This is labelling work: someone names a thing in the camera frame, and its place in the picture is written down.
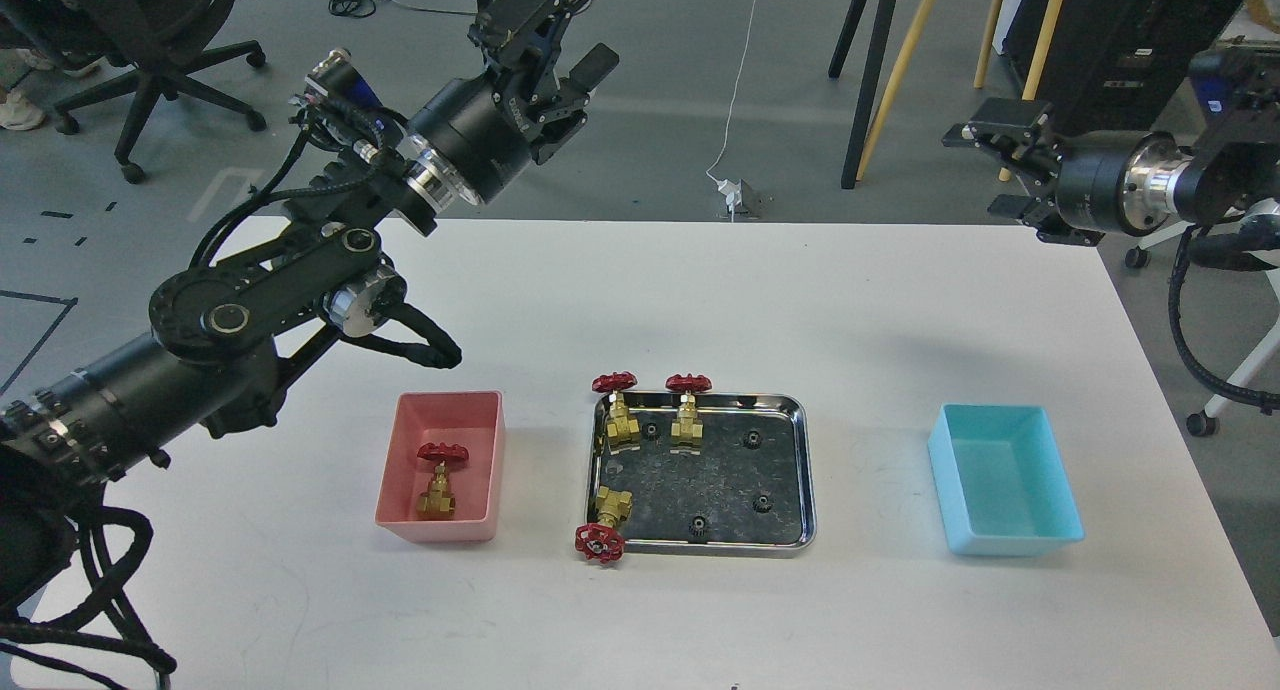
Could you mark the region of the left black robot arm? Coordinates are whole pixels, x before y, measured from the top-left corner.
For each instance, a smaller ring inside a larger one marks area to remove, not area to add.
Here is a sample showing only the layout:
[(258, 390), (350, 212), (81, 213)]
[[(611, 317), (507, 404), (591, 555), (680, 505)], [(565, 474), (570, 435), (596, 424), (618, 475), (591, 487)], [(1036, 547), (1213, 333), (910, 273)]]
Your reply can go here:
[(556, 74), (561, 38), (593, 0), (477, 0), (468, 38), (484, 69), (452, 79), (413, 116), (380, 102), (337, 47), (294, 96), (282, 166), (227, 213), (187, 269), (157, 285), (148, 330), (3, 408), (3, 653), (116, 682), (38, 644), (133, 657), (168, 689), (175, 659), (125, 594), (154, 539), (105, 488), (200, 425), (211, 438), (270, 428), (287, 390), (334, 344), (456, 367), (462, 352), (407, 302), (378, 224), (429, 236), (462, 198), (493, 201), (588, 122), (618, 64), (598, 44)]

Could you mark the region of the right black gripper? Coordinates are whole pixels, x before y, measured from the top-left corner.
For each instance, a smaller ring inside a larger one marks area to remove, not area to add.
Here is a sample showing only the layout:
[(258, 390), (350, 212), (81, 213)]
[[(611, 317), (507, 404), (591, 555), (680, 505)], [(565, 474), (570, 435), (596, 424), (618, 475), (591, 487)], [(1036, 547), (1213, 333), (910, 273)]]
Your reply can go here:
[(1089, 131), (1066, 140), (1046, 99), (986, 99), (942, 137), (978, 148), (1002, 169), (1056, 186), (1056, 207), (1030, 195), (996, 195), (989, 215), (1019, 221), (1050, 245), (1097, 247), (1103, 233), (1149, 236), (1176, 215), (1175, 189), (1190, 154), (1166, 131)]

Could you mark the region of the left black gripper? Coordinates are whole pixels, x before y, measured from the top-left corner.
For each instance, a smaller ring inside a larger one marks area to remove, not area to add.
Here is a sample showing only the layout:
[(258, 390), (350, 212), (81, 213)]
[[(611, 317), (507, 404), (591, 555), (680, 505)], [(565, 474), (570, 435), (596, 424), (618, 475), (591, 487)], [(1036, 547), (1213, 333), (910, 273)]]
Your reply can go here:
[(585, 125), (591, 93), (620, 64), (612, 47), (596, 44), (550, 90), (529, 78), (550, 74), (568, 20), (590, 1), (493, 0), (476, 12), (468, 38), (485, 74), (451, 81), (407, 125), (416, 156), (404, 181), (433, 210), (490, 204)]

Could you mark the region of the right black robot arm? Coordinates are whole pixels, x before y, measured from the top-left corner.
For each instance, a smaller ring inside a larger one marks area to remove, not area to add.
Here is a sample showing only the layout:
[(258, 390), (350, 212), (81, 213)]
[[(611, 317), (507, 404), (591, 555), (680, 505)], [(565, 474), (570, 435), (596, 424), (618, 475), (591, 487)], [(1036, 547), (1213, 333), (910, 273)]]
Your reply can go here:
[(1184, 221), (1169, 282), (1172, 339), (1192, 376), (1216, 397), (1270, 415), (1274, 390), (1226, 380), (1196, 358), (1181, 330), (1181, 289), (1192, 265), (1274, 271), (1277, 250), (1277, 51), (1222, 46), (1198, 52), (1189, 79), (1208, 90), (1206, 129), (1190, 146), (1166, 131), (1088, 131), (1065, 137), (1038, 99), (987, 99), (951, 125), (947, 147), (979, 148), (1024, 184), (997, 195), (992, 215), (1036, 230), (1041, 242), (1094, 247), (1103, 236), (1153, 236)]

